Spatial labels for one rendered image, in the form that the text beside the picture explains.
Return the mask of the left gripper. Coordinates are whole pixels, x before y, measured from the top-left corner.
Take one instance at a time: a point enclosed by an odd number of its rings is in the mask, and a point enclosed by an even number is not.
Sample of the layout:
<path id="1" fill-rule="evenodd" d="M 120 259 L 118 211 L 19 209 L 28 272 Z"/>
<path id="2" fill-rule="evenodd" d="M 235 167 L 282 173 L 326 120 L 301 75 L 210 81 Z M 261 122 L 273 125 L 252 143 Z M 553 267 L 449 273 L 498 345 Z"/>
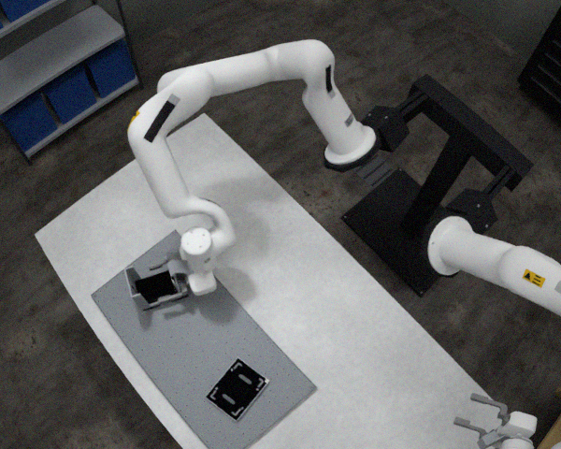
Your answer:
<path id="1" fill-rule="evenodd" d="M 507 405 L 493 401 L 488 397 L 475 393 L 471 394 L 470 400 L 495 406 L 500 409 L 500 412 L 497 414 L 497 418 L 501 419 L 502 423 L 496 429 L 499 438 L 503 435 L 507 435 L 511 436 L 511 438 L 513 439 L 525 440 L 533 445 L 533 442 L 529 440 L 529 438 L 536 432 L 538 420 L 535 416 L 520 412 L 513 412 L 511 414 L 508 414 Z M 488 434 L 485 429 L 472 426 L 470 425 L 470 421 L 463 418 L 455 417 L 453 424 L 459 427 L 465 427 L 474 431 L 478 431 L 480 433 L 479 439 Z"/>

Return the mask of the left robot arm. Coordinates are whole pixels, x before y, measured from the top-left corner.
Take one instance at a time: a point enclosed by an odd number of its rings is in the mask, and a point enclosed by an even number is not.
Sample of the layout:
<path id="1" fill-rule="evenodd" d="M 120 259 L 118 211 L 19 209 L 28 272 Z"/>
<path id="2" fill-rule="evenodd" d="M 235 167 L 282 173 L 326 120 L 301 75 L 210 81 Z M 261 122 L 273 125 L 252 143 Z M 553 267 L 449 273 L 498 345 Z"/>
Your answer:
<path id="1" fill-rule="evenodd" d="M 442 220 L 428 243 L 433 269 L 444 275 L 463 270 L 561 316 L 559 263 L 529 247 L 514 246 L 472 232 L 470 224 L 461 217 Z M 500 449 L 534 449 L 525 440 L 507 435 L 499 438 L 495 430 L 481 437 L 477 444 L 480 449 L 486 449 L 497 442 L 502 442 Z"/>

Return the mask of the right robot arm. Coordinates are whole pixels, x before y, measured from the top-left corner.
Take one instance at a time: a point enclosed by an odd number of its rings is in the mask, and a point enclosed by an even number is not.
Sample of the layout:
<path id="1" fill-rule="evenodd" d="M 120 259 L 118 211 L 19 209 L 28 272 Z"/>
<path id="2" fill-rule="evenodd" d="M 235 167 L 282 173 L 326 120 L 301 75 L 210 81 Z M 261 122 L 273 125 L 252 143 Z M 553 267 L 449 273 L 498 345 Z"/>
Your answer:
<path id="1" fill-rule="evenodd" d="M 309 39 L 188 66 L 160 78 L 158 94 L 129 124 L 130 146 L 167 218 L 204 214 L 213 222 L 208 230 L 195 226 L 183 233 L 181 247 L 188 261 L 171 259 L 167 263 L 171 277 L 184 280 L 185 274 L 211 273 L 217 264 L 215 257 L 237 243 L 237 234 L 219 205 L 189 193 L 166 135 L 210 97 L 276 80 L 303 79 L 308 87 L 302 101 L 329 143 L 325 158 L 334 165 L 353 162 L 371 149 L 376 136 L 353 117 L 334 83 L 334 67 L 332 51 L 323 42 Z"/>

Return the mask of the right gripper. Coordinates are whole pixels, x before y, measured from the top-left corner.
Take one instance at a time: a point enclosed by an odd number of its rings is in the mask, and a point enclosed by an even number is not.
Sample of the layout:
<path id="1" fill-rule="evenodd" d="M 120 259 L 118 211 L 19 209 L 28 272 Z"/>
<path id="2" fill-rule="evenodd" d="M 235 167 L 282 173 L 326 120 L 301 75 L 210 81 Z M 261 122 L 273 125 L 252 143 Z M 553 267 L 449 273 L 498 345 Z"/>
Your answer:
<path id="1" fill-rule="evenodd" d="M 180 256 L 181 257 L 177 258 L 177 255 L 175 253 L 171 254 L 171 258 L 169 258 L 168 261 L 170 262 L 171 259 L 187 260 L 181 245 L 180 245 Z M 150 271 L 153 271 L 153 270 L 156 270 L 158 268 L 162 268 L 164 264 L 167 264 L 166 260 L 155 263 L 155 264 L 152 264 L 152 265 L 149 265 L 148 267 L 149 267 Z M 194 294 L 197 295 L 197 296 L 201 296 L 201 295 L 205 295 L 207 293 L 210 293 L 210 292 L 214 291 L 217 287 L 217 284 L 216 284 L 216 281 L 215 281 L 215 278 L 213 276 L 212 271 L 211 271 L 211 273 L 205 272 L 203 274 L 202 273 L 201 274 L 197 274 L 197 273 L 187 274 L 187 275 L 185 275 L 185 280 L 186 280 L 186 283 L 182 284 L 180 286 L 181 290 L 182 290 L 181 293 L 178 293 L 178 294 L 173 295 L 173 296 L 168 295 L 168 296 L 165 296 L 165 297 L 160 297 L 160 298 L 158 298 L 159 304 L 167 302 L 167 301 L 172 300 L 172 299 L 177 298 L 177 297 L 182 297 L 182 296 L 187 295 L 188 294 L 187 286 L 190 286 L 190 285 L 191 285 L 191 288 L 192 288 Z"/>

